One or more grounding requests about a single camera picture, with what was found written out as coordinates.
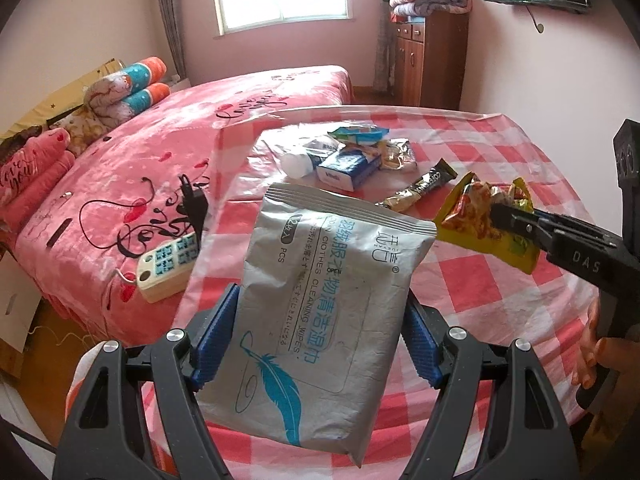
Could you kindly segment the person's right hand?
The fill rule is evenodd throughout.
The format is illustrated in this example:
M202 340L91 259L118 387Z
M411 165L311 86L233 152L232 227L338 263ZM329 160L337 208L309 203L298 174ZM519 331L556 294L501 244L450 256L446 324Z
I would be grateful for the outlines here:
M620 338L598 338L600 301L593 300L582 331L572 384L589 389L596 381L596 366L619 372L618 383L632 394L639 393L639 344Z

